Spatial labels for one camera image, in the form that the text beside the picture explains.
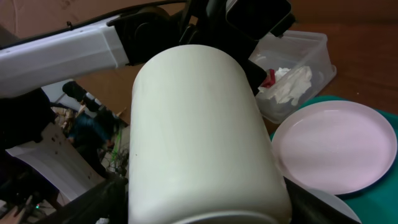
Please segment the white cup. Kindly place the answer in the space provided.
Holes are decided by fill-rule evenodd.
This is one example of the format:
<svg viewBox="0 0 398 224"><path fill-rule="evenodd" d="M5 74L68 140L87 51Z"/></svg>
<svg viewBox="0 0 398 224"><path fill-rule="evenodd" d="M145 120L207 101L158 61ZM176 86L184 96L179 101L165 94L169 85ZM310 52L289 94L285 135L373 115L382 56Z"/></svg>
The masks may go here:
<svg viewBox="0 0 398 224"><path fill-rule="evenodd" d="M204 45L151 58L132 89L130 223L289 223L292 206L240 65Z"/></svg>

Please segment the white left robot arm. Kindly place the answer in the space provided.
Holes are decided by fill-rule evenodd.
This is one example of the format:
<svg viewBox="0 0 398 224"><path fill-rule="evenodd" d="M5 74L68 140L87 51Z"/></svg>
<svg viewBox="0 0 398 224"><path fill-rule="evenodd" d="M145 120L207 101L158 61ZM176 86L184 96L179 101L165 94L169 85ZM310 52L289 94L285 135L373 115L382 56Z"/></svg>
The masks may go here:
<svg viewBox="0 0 398 224"><path fill-rule="evenodd" d="M166 1L118 9L1 49L1 97L18 98L69 78L142 65L134 95L255 95L267 78L251 62L267 33L260 1Z"/></svg>

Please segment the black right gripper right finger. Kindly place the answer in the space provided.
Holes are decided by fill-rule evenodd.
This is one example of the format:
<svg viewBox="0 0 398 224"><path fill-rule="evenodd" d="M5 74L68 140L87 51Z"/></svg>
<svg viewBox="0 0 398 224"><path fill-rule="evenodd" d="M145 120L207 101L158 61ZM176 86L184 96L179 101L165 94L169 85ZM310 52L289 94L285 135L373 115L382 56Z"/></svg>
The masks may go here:
<svg viewBox="0 0 398 224"><path fill-rule="evenodd" d="M359 224L284 177L292 204L291 224Z"/></svg>

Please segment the white paper napkin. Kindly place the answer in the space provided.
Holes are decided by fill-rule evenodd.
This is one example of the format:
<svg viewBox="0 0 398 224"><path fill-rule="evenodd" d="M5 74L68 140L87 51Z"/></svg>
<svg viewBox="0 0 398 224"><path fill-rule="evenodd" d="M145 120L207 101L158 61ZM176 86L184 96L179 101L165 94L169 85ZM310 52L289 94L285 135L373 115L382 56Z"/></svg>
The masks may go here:
<svg viewBox="0 0 398 224"><path fill-rule="evenodd" d="M303 66L290 74L283 82L280 80L290 71L289 68L275 70L275 84L270 88L259 87L261 96L266 99L275 99L277 104L291 102L292 106L298 104L299 98L312 86L312 71L310 67Z"/></svg>

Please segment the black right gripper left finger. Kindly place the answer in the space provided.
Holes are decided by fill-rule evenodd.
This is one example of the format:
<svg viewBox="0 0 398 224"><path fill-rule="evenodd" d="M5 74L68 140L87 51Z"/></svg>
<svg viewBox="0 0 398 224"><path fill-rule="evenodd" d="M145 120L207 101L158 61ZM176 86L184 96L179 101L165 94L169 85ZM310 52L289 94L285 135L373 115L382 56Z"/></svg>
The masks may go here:
<svg viewBox="0 0 398 224"><path fill-rule="evenodd" d="M37 223L96 223L100 218L108 218L110 223L127 223L127 183L124 177L107 179Z"/></svg>

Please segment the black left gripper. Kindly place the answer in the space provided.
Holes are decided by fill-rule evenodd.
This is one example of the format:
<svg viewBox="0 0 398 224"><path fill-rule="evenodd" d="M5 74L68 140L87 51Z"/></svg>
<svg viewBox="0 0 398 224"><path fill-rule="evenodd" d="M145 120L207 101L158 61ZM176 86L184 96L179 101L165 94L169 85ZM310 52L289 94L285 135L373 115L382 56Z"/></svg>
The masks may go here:
<svg viewBox="0 0 398 224"><path fill-rule="evenodd" d="M254 95L267 73L249 60L258 41L226 20L226 0L188 0L179 22L180 45L200 44L222 50L243 68Z"/></svg>

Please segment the red snack wrapper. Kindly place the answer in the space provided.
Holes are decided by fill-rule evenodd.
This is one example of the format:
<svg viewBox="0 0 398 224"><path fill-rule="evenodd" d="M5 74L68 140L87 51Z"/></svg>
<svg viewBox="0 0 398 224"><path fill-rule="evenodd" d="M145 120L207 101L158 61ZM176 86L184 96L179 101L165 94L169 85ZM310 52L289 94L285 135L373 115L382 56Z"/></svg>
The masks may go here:
<svg viewBox="0 0 398 224"><path fill-rule="evenodd" d="M268 69L266 73L267 73L266 79L261 83L261 87L270 88L275 84L275 70Z"/></svg>

